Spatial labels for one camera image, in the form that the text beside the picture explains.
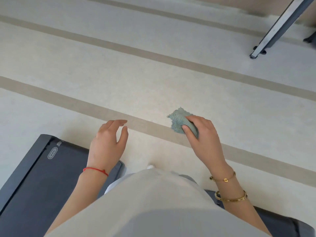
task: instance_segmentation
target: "hand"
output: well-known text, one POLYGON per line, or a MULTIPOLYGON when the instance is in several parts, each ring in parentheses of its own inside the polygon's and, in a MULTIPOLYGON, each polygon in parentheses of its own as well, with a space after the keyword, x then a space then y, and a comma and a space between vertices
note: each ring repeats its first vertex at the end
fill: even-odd
POLYGON ((186 118, 193 122, 199 131, 199 139, 196 139, 189 127, 182 126, 196 156, 210 171, 219 164, 226 164, 222 145, 213 123, 200 116, 186 118))
POLYGON ((90 144, 87 167, 105 170, 107 174, 120 160, 128 138, 127 126, 122 128, 121 137, 116 142, 116 132, 127 120, 110 120, 103 124, 90 144))

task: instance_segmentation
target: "cleaning rag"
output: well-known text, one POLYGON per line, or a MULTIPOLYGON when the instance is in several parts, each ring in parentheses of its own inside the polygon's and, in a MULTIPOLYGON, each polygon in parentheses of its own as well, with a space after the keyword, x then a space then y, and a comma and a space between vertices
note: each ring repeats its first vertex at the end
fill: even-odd
POLYGON ((172 114, 168 115, 167 117, 172 120, 171 128, 177 133, 184 134, 184 131, 182 129, 183 125, 186 125, 189 127, 192 131, 192 133, 195 135, 196 138, 198 138, 198 129, 196 126, 190 122, 186 116, 192 116, 193 114, 185 111, 182 107, 175 110, 172 114))

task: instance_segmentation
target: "beige stripe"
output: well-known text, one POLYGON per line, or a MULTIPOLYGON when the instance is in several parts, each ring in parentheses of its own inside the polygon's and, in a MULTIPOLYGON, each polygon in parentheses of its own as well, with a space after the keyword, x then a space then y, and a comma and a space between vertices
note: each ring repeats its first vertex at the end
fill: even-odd
MULTIPOLYGON (((159 11, 159 10, 152 9, 152 8, 140 7, 140 6, 136 6, 136 5, 132 5, 132 4, 128 4, 128 3, 123 3, 123 2, 118 2, 118 1, 113 1, 113 0, 89 0, 89 1, 94 1, 94 2, 98 2, 98 3, 106 4, 109 6, 139 11, 139 12, 143 12, 143 13, 153 14, 153 15, 157 15, 157 16, 168 17, 168 18, 172 18, 172 19, 176 19, 176 20, 192 22, 192 23, 196 23, 196 24, 200 24, 200 25, 204 25, 204 26, 216 27, 216 28, 220 28, 223 30, 234 31, 237 33, 252 35, 252 36, 256 36, 256 37, 264 37, 266 34, 266 32, 263 32, 263 31, 254 31, 254 30, 250 30, 247 28, 235 27, 232 25, 227 25, 227 24, 218 23, 218 22, 214 22, 214 21, 207 21, 207 20, 203 20, 203 19, 199 19, 199 18, 195 18, 195 17, 189 17, 189 16, 185 16, 185 15, 174 14, 174 13, 165 12, 165 11, 159 11)), ((287 42, 287 43, 291 43, 291 44, 300 45, 300 46, 310 48, 310 45, 304 43, 302 40, 297 40, 294 38, 287 38, 287 37, 281 37, 280 40, 283 42, 287 42)))
POLYGON ((53 27, 43 26, 36 23, 31 23, 28 21, 23 21, 23 20, 12 18, 12 17, 3 16, 3 15, 0 15, 0 21, 9 23, 15 26, 28 28, 30 30, 40 31, 43 33, 57 36, 57 37, 62 37, 62 38, 66 38, 66 39, 70 39, 70 40, 74 40, 74 41, 78 41, 78 42, 82 42, 82 43, 86 43, 86 44, 90 44, 94 46, 99 46, 102 48, 154 60, 157 62, 221 77, 224 79, 245 83, 251 86, 261 87, 261 88, 268 89, 271 91, 277 91, 284 94, 316 101, 316 92, 304 90, 297 87, 291 87, 288 85, 276 83, 269 80, 256 78, 250 75, 243 75, 240 73, 227 71, 227 70, 223 70, 223 69, 219 69, 216 67, 211 67, 211 66, 207 66, 207 65, 203 65, 203 64, 199 64, 195 62, 190 62, 190 61, 186 61, 179 58, 174 58, 171 56, 162 55, 162 54, 158 54, 158 53, 154 53, 150 51, 145 51, 138 48, 117 44, 114 42, 109 42, 109 41, 105 41, 105 40, 101 40, 101 39, 97 39, 93 37, 88 37, 88 36, 72 33, 69 31, 63 31, 63 30, 56 29, 53 27))
MULTIPOLYGON (((175 133, 171 128, 146 121, 134 116, 113 111, 92 103, 74 99, 39 87, 15 81, 0 76, 0 87, 21 95, 25 95, 49 104, 66 108, 71 111, 88 115, 100 120, 126 119, 128 127, 166 141, 170 141, 186 147, 191 147, 186 136, 175 133)), ((278 175, 299 183, 316 187, 316 172, 281 162, 269 157, 258 155, 249 151, 241 150, 222 144, 226 159, 236 163, 256 168, 274 175, 278 175)))

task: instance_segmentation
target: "gold bracelet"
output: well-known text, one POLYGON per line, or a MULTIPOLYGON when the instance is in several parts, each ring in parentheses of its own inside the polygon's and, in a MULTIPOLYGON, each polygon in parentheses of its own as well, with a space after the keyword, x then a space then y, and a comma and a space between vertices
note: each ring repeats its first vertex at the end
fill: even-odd
POLYGON ((215 192, 215 198, 218 199, 218 200, 221 200, 223 202, 238 202, 238 201, 241 201, 241 200, 245 200, 248 198, 248 194, 246 193, 246 191, 244 191, 244 196, 241 197, 241 198, 237 198, 237 199, 222 199, 220 197, 218 197, 217 195, 219 194, 219 191, 216 191, 215 192))
POLYGON ((210 177, 210 180, 219 181, 219 180, 221 180, 221 179, 214 179, 213 176, 211 176, 211 177, 210 177))

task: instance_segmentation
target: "person's right arm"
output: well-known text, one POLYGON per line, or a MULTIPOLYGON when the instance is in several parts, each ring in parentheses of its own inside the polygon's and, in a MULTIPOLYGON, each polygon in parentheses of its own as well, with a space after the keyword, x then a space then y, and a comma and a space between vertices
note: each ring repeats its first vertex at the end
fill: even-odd
MULTIPOLYGON (((199 116, 187 116, 187 119, 195 124, 199 131, 199 139, 196 139, 187 126, 182 126, 196 156, 209 169, 216 181, 216 185, 223 199, 235 199, 243 197, 244 191, 236 177, 233 177, 233 169, 224 158, 222 145, 212 122, 199 116)), ((252 226, 271 235, 261 220, 249 199, 238 202, 223 202, 225 210, 246 221, 252 226)))

